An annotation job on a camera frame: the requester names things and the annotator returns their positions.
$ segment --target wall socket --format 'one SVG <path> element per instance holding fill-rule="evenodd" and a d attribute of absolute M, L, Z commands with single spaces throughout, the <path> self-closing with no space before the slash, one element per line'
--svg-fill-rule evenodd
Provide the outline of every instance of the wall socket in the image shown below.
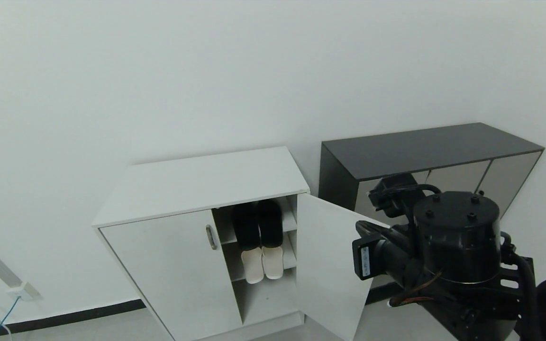
<path fill-rule="evenodd" d="M 32 301 L 41 298 L 37 290 L 30 283 L 28 283 L 28 281 L 23 281 L 19 287 L 7 289 L 6 294 L 8 294 L 14 300 L 16 300 L 18 296 L 20 296 L 20 299 L 23 301 Z"/>

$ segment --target cabinet top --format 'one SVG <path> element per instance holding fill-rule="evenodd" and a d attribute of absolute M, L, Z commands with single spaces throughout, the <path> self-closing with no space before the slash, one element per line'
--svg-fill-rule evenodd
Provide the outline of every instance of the cabinet top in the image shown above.
<path fill-rule="evenodd" d="M 321 147 L 358 181 L 544 149 L 484 123 L 325 141 Z"/>
<path fill-rule="evenodd" d="M 93 227 L 309 192 L 287 147 L 130 166 Z"/>

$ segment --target cabinet handle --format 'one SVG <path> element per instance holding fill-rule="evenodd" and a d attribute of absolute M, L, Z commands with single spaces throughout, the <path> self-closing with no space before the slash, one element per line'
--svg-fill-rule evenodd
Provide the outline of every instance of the cabinet handle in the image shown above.
<path fill-rule="evenodd" d="M 208 235 L 208 240 L 210 241 L 210 246 L 212 250 L 216 250 L 216 242 L 214 241 L 214 235 L 212 234 L 212 226 L 206 225 L 206 234 Z"/>

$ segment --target gray floor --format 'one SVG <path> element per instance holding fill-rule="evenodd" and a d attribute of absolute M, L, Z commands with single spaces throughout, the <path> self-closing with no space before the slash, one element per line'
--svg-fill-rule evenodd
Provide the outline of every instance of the gray floor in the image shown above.
<path fill-rule="evenodd" d="M 147 309 L 54 328 L 14 334 L 14 341 L 169 341 Z M 454 341 L 418 305 L 389 308 L 385 302 L 364 310 L 355 341 Z M 510 341 L 517 341 L 512 335 Z M 0 337 L 9 341 L 9 337 Z M 267 335 L 255 341 L 342 341 L 311 319 L 304 326 Z"/>

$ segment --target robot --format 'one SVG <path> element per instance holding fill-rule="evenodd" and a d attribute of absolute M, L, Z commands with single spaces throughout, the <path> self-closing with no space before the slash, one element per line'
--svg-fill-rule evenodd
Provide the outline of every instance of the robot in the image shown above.
<path fill-rule="evenodd" d="M 516 254 L 494 201 L 483 192 L 442 193 L 410 174 L 382 179 L 368 196 L 389 218 L 408 219 L 390 228 L 355 224 L 357 276 L 388 274 L 403 288 L 388 305 L 419 304 L 460 341 L 505 340 L 518 320 L 522 337 L 543 340 L 532 259 Z"/>

